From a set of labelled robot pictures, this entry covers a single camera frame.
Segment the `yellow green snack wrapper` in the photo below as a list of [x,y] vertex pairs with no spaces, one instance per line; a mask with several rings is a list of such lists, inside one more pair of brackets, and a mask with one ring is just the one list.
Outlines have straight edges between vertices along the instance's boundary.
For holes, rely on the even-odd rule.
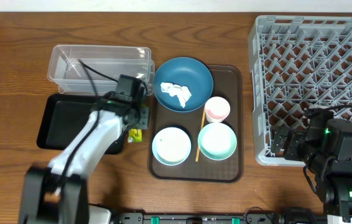
[[142,130],[130,129],[128,132],[128,143],[142,142]]

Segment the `white tissue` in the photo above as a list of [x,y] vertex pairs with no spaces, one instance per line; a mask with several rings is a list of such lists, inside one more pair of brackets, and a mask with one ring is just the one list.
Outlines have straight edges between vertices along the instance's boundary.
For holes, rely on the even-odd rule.
[[176,96],[182,108],[186,106],[187,101],[192,96],[187,86],[180,86],[174,83],[162,82],[160,89],[162,93],[168,93],[171,97]]

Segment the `mint green small bowl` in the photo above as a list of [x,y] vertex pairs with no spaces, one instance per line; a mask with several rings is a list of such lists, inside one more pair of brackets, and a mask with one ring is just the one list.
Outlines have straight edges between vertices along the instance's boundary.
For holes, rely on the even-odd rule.
[[237,148],[234,131],[224,123],[210,123],[203,127],[198,135],[200,152],[214,161],[231,157]]

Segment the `white pink cup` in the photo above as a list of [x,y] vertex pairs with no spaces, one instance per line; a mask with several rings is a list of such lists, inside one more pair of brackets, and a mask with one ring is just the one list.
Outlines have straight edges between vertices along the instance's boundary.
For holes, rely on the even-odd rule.
[[205,116],[209,123],[220,123],[230,114],[228,101],[220,96],[214,96],[205,103]]

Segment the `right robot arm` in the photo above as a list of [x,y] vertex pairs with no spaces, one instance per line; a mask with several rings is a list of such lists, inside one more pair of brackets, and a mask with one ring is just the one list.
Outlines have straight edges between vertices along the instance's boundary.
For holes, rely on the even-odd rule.
[[352,121],[334,117],[333,108],[305,111],[308,127],[273,127],[271,152],[288,161],[302,161],[314,174],[311,190],[326,214],[352,221]]

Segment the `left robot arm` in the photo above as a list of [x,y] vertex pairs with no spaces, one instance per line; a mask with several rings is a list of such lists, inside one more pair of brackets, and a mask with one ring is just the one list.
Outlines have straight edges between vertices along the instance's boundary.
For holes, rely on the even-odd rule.
[[19,223],[112,223],[111,211],[88,202],[87,181],[107,149],[135,128],[145,111],[145,89],[99,97],[84,128],[47,167],[24,176]]

